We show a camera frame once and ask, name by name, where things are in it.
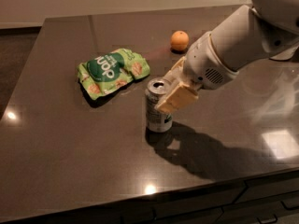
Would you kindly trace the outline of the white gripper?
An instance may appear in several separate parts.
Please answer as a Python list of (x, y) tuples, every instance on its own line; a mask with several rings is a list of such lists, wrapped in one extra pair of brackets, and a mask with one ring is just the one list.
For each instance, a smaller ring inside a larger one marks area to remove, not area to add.
[(233, 81), (238, 74), (238, 71), (233, 71), (221, 61), (213, 47), (211, 33), (206, 32), (189, 47), (186, 56), (182, 56), (164, 75), (169, 82), (180, 82), (171, 86), (155, 109), (170, 114), (197, 101), (197, 90), (182, 82), (186, 78), (201, 84), (203, 89), (216, 90)]

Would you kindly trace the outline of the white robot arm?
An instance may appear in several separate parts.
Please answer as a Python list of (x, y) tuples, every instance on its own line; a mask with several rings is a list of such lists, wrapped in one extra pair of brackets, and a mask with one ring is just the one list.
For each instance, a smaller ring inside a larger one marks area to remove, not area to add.
[(156, 109), (169, 114), (233, 81), (244, 66), (296, 47), (299, 0), (251, 0), (206, 32), (165, 74), (170, 90)]

